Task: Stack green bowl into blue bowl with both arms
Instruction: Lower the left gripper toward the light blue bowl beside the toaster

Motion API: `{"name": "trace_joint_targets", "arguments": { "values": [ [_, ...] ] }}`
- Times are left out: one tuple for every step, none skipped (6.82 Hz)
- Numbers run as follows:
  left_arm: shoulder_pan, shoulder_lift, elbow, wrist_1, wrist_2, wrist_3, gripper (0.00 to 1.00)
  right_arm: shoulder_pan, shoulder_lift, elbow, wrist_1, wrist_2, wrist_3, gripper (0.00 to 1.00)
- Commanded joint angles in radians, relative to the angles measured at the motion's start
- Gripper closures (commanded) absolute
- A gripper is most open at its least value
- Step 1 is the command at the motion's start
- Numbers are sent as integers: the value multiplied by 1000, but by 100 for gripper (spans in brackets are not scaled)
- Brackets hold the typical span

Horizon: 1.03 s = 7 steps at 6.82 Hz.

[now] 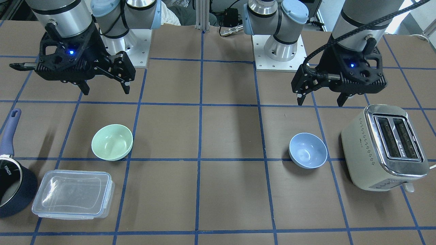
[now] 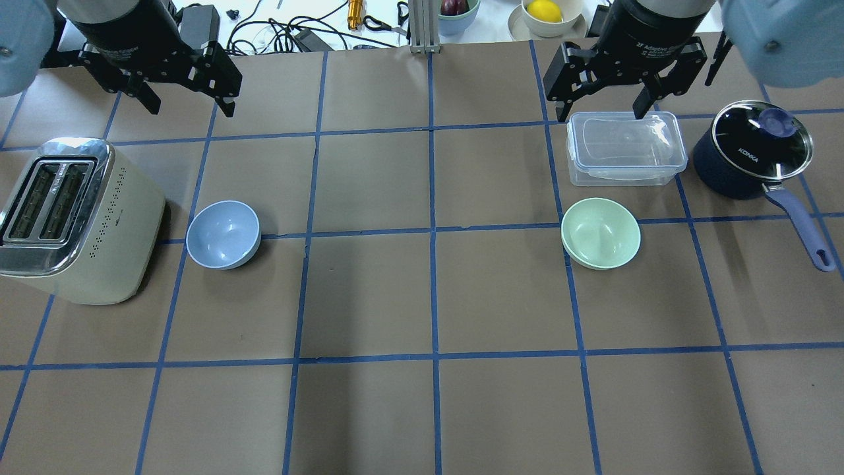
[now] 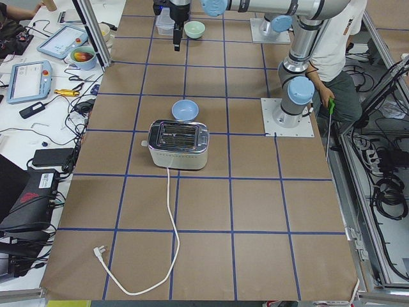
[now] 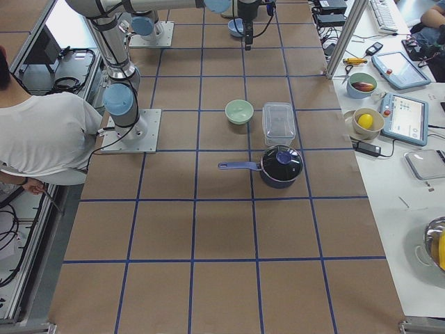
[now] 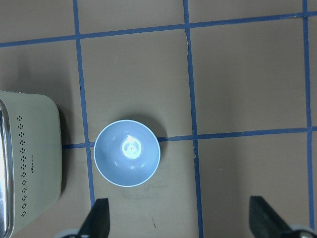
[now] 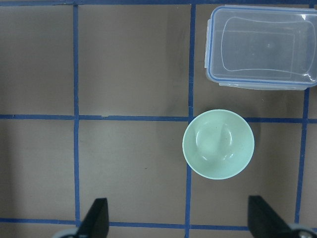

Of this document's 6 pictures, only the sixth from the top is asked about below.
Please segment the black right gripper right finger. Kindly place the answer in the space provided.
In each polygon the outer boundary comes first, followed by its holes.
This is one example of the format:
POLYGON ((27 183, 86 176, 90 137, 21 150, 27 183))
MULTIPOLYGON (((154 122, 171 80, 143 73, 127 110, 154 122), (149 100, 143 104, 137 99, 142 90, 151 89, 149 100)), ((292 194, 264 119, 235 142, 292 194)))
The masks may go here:
POLYGON ((248 229, 254 238, 291 238, 291 228, 259 195, 248 198, 248 229))

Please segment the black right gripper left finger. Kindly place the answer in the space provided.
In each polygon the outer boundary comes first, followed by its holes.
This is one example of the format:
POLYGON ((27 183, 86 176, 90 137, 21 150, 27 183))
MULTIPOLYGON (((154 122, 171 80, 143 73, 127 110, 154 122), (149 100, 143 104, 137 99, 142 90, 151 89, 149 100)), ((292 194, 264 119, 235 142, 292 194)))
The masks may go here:
POLYGON ((76 232, 77 238, 106 238, 109 232, 107 198, 97 198, 76 232))

